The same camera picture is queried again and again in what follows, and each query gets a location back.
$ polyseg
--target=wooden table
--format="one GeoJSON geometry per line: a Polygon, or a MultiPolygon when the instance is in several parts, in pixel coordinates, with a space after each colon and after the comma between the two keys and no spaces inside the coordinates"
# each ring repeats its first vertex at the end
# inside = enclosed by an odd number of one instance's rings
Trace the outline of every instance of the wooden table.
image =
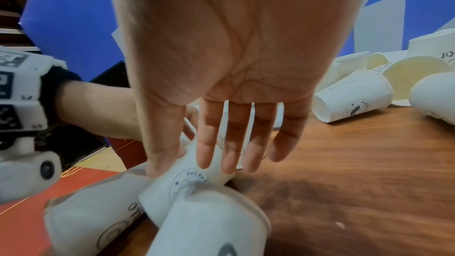
{"type": "MultiPolygon", "coordinates": [[[[233,184],[272,222],[265,255],[455,255],[454,163],[454,126],[388,108],[312,116],[285,161],[233,184]]],[[[102,254],[145,255],[156,232],[143,217],[102,254]]]]}

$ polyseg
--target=palm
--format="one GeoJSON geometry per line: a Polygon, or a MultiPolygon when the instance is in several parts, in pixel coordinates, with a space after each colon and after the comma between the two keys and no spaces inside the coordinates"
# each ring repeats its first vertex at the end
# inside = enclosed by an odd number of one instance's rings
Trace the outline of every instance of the palm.
{"type": "Polygon", "coordinates": [[[255,151],[249,170],[257,169],[278,102],[285,103],[285,119],[271,154],[276,161],[284,158],[300,137],[313,90],[349,32],[359,1],[117,0],[149,157],[157,162],[174,157],[165,139],[175,146],[180,131],[159,137],[153,130],[177,125],[182,110],[174,108],[203,96],[202,167],[211,160],[224,100],[233,104],[225,171],[231,172],[238,159],[253,102],[258,124],[255,120],[250,143],[257,147],[247,149],[245,158],[248,150],[255,151]]]}

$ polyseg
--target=wooden surface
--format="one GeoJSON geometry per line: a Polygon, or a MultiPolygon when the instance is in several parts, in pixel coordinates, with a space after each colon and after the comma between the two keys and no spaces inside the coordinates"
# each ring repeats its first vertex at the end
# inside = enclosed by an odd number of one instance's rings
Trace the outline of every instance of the wooden surface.
{"type": "MultiPolygon", "coordinates": [[[[455,255],[454,163],[454,126],[388,108],[312,117],[285,161],[233,184],[272,222],[268,256],[455,255]]],[[[102,255],[145,255],[156,232],[144,217],[102,255]]]]}

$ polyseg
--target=forearm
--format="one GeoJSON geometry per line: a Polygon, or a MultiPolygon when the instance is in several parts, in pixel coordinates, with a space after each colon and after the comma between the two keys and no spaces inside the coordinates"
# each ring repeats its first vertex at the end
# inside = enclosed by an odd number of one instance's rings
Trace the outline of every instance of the forearm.
{"type": "Polygon", "coordinates": [[[129,88],[69,81],[55,99],[58,117],[91,133],[141,141],[136,104],[129,88]]]}

